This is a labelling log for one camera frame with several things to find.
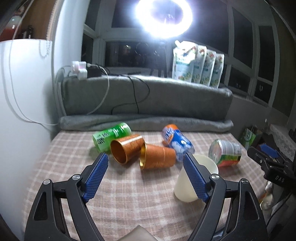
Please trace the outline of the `white power strip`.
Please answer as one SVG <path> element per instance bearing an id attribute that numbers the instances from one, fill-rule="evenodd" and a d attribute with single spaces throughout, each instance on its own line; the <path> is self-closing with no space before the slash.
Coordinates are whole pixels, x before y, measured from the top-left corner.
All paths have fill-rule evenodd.
<path id="1" fill-rule="evenodd" d="M 87 63 L 85 61 L 72 61 L 71 72 L 77 75 L 79 80 L 87 79 Z"/>

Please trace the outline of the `black power adapter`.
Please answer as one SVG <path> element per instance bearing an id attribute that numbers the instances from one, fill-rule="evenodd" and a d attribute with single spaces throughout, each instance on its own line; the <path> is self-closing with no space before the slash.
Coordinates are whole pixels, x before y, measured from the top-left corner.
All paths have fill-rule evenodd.
<path id="1" fill-rule="evenodd" d="M 100 77 L 102 71 L 99 67 L 90 67 L 87 68 L 87 78 Z"/>

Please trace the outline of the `green paper bag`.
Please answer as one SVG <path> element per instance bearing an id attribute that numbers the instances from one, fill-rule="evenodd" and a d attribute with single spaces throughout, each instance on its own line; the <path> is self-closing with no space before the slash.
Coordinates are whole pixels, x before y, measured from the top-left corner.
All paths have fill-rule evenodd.
<path id="1" fill-rule="evenodd" d="M 255 138 L 260 134 L 262 134 L 262 131 L 258 129 L 257 126 L 252 125 L 246 127 L 240 136 L 239 142 L 246 150 L 248 150 Z"/>

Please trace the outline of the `copper metal cup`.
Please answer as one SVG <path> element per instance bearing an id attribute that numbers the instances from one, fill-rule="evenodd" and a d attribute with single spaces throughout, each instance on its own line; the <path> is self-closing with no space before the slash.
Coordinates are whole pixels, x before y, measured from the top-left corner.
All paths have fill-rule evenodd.
<path id="1" fill-rule="evenodd" d="M 141 170 L 171 168 L 176 163 L 174 149 L 144 143 L 140 151 Z"/>
<path id="2" fill-rule="evenodd" d="M 110 150 L 114 159 L 121 165 L 126 165 L 132 159 L 140 156 L 140 151 L 144 145 L 141 135 L 130 135 L 112 140 Z"/>

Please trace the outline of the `white green labelled can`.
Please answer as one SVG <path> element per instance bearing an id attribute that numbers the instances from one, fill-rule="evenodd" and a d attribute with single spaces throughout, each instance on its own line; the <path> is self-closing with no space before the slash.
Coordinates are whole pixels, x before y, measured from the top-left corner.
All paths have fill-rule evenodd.
<path id="1" fill-rule="evenodd" d="M 208 157 L 218 167 L 233 166 L 241 159 L 241 146 L 237 143 L 226 140 L 215 140 L 209 148 Z"/>

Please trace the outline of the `green soda can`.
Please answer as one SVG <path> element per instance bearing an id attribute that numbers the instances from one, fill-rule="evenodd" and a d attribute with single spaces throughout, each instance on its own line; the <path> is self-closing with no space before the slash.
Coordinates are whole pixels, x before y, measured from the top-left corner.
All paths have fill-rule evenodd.
<path id="1" fill-rule="evenodd" d="M 124 138 L 131 134 L 132 130 L 126 123 L 119 123 L 111 128 L 94 133 L 92 139 L 96 149 L 100 153 L 109 153 L 112 140 Z"/>

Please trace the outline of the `grey lower folded blanket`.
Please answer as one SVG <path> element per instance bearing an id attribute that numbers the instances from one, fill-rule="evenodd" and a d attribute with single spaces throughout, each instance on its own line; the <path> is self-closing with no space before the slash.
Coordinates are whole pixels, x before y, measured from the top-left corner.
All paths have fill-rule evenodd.
<path id="1" fill-rule="evenodd" d="M 92 114 L 67 115 L 60 118 L 58 126 L 64 131 L 100 131 L 119 123 L 126 123 L 132 131 L 160 132 L 169 124 L 182 132 L 229 132 L 234 124 L 231 120 L 212 121 L 174 116 L 146 114 Z"/>

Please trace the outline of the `white cabinet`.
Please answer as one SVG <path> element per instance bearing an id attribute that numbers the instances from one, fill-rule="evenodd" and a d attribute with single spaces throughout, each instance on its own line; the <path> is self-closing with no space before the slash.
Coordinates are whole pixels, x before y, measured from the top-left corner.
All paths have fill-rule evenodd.
<path id="1" fill-rule="evenodd" d="M 36 161 L 55 134 L 52 42 L 1 42 L 1 215 L 23 237 L 23 202 Z"/>

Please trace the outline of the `orange blue soda can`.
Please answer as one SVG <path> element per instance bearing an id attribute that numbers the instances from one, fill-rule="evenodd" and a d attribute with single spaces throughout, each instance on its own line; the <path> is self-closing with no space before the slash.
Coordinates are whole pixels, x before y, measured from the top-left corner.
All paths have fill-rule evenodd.
<path id="1" fill-rule="evenodd" d="M 183 161 L 186 153 L 195 153 L 195 148 L 191 141 L 174 124 L 169 124 L 163 128 L 162 137 L 164 139 L 164 145 L 175 150 L 176 160 L 178 162 Z"/>

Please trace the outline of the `cream plastic cup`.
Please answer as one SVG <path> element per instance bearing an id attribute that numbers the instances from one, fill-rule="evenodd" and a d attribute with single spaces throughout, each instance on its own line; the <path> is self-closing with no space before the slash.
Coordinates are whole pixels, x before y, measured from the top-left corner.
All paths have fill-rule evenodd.
<path id="1" fill-rule="evenodd" d="M 193 156 L 200 165 L 207 168 L 210 174 L 219 174 L 218 167 L 212 159 L 200 154 L 193 154 Z M 182 167 L 178 180 L 176 181 L 174 194 L 182 202 L 189 203 L 198 199 L 184 167 Z"/>

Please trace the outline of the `copper metal cup left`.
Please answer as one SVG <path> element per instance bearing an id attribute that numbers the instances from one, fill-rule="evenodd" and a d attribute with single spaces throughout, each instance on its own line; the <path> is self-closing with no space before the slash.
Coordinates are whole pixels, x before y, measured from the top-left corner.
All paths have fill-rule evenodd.
<path id="1" fill-rule="evenodd" d="M 144 145 L 141 135 L 130 135 L 112 140 L 110 150 L 114 159 L 121 165 L 126 165 L 132 159 L 140 156 L 140 151 Z"/>

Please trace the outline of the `plaid pink tablecloth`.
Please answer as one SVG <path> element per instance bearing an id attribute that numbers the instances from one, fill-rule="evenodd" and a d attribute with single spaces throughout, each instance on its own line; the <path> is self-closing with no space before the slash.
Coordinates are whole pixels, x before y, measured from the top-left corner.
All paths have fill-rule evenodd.
<path id="1" fill-rule="evenodd" d="M 23 225 L 45 179 L 64 181 L 93 163 L 98 151 L 91 132 L 61 131 L 29 177 L 23 200 Z M 204 202 L 179 201 L 174 195 L 182 163 L 141 170 L 139 161 L 120 165 L 109 159 L 106 174 L 88 210 L 105 240 L 117 240 L 140 225 L 158 240 L 186 240 L 196 226 Z"/>

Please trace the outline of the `grey upper cushion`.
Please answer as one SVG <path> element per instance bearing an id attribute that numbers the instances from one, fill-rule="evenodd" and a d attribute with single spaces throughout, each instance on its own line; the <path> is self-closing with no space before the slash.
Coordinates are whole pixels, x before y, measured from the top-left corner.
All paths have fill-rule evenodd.
<path id="1" fill-rule="evenodd" d="M 233 99 L 227 88 L 171 78 L 109 75 L 61 84 L 66 115 L 146 114 L 223 121 Z"/>

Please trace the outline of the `copper metal cup right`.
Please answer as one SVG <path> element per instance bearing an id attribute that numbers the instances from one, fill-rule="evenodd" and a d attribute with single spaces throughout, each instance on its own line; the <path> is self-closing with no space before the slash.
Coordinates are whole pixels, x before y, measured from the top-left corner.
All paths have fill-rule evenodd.
<path id="1" fill-rule="evenodd" d="M 176 163 L 174 149 L 144 143 L 140 151 L 141 170 L 171 168 Z"/>

